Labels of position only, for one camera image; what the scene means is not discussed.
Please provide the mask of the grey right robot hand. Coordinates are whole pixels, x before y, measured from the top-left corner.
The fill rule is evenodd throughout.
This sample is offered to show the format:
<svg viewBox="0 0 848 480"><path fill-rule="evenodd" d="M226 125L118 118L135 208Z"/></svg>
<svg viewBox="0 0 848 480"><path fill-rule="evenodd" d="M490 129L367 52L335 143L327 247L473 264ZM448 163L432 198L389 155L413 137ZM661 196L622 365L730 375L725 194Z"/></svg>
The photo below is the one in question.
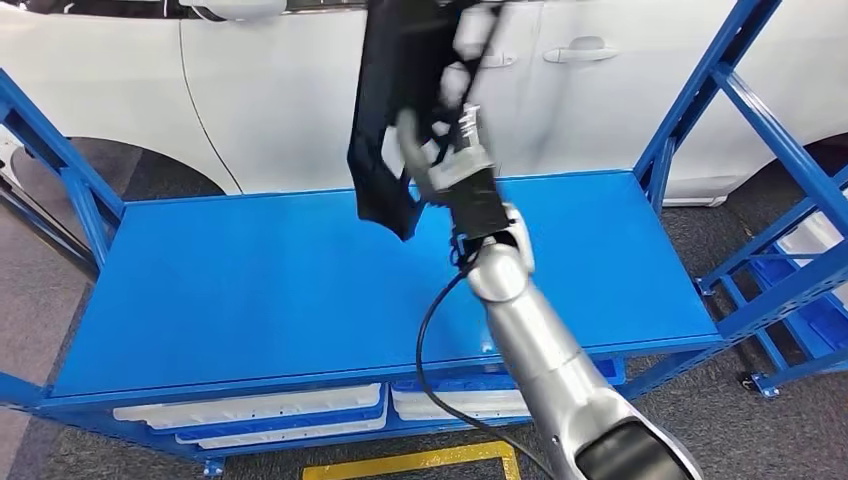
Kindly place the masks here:
<svg viewBox="0 0 848 480"><path fill-rule="evenodd" d="M403 109L396 119L396 136L404 172L414 181L420 199L437 206L448 206L448 193L474 174L493 169L489 158L488 133L481 106L466 103L458 120L458 132L449 140L453 156L439 164L431 161L418 140L418 121L412 109Z"/></svg>

